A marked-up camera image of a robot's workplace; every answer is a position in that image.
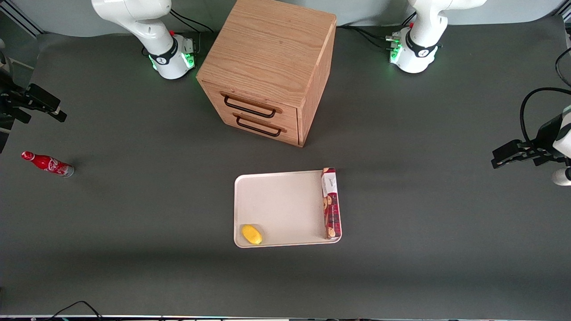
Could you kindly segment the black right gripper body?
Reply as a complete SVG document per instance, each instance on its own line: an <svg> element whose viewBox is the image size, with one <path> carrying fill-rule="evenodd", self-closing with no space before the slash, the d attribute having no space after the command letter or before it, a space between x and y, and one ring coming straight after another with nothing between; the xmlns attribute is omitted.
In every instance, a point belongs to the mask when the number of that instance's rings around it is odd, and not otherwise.
<svg viewBox="0 0 571 321"><path fill-rule="evenodd" d="M16 119L11 116L11 108L20 108L23 106L23 89L14 83L11 75L4 69L1 69L0 72L0 89L1 114L14 122Z"/></svg>

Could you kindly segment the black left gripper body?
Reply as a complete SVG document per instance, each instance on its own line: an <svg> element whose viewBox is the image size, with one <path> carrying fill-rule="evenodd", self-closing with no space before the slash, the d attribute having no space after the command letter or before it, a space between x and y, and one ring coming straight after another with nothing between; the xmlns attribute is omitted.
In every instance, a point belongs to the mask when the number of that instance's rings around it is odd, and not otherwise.
<svg viewBox="0 0 571 321"><path fill-rule="evenodd" d="M537 150L545 155L547 159L539 156L534 159L534 166L542 166L548 162L564 163L565 156L561 152L557 151L553 147L553 142L559 134L559 130L562 124L562 114L555 116L545 124L543 124L537 132L537 136L534 139L534 145Z"/></svg>

